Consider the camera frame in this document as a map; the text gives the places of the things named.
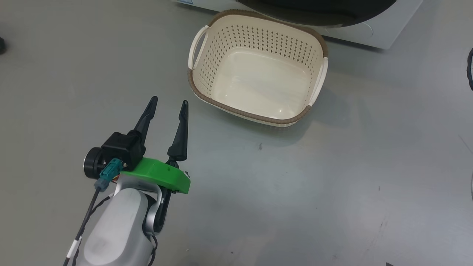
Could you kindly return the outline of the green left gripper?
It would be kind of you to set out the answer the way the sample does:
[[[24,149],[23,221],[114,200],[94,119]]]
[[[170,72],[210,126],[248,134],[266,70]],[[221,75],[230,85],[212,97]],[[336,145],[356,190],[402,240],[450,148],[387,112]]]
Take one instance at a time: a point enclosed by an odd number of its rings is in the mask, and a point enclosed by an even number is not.
[[[145,142],[149,124],[155,116],[158,97],[152,96],[144,109],[133,133],[140,136],[141,145],[145,149]],[[169,147],[167,155],[168,162],[181,162],[187,160],[188,150],[188,101],[184,100],[178,115],[179,125],[172,145]],[[139,180],[156,184],[181,194],[188,194],[191,180],[182,170],[152,158],[142,158],[133,171],[121,171],[121,176],[132,176]]]

